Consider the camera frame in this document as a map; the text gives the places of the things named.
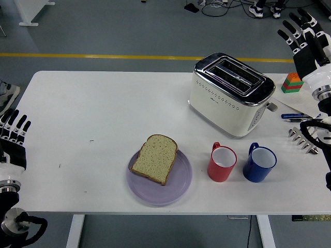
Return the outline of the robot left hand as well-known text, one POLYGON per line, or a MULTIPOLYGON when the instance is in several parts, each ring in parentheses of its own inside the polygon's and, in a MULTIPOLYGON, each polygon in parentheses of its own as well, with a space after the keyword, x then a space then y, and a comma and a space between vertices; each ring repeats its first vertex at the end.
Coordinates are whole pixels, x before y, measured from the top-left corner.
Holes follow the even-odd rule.
POLYGON ((1 116, 1 181, 17 180, 26 170, 24 141, 30 125, 19 110, 10 108, 1 116))

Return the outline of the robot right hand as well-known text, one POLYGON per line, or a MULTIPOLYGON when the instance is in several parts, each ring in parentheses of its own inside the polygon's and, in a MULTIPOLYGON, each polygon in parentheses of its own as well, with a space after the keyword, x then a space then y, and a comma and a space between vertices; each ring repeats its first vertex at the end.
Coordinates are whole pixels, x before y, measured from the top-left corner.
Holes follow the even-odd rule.
POLYGON ((283 21, 291 35, 281 29, 277 33, 293 52, 299 78, 316 94, 330 89, 330 34, 306 10, 299 8, 297 12, 289 14, 297 27, 283 21))

